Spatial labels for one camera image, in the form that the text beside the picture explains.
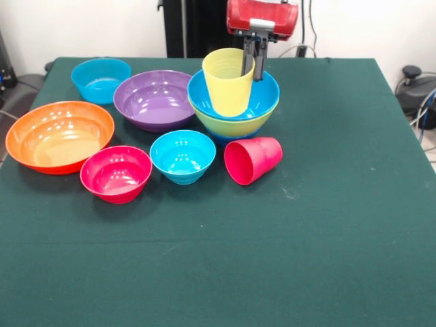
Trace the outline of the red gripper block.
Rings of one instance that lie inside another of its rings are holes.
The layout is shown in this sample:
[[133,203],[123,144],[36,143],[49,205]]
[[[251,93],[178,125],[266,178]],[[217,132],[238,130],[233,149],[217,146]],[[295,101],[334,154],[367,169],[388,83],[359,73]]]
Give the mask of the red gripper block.
[[[229,33],[243,38],[243,64],[241,75],[247,75],[255,69],[253,80],[263,79],[264,63],[267,58],[268,35],[276,42],[287,41],[294,33],[298,21],[298,4],[294,1],[228,1],[226,9],[226,26]],[[253,41],[248,36],[258,34]]]

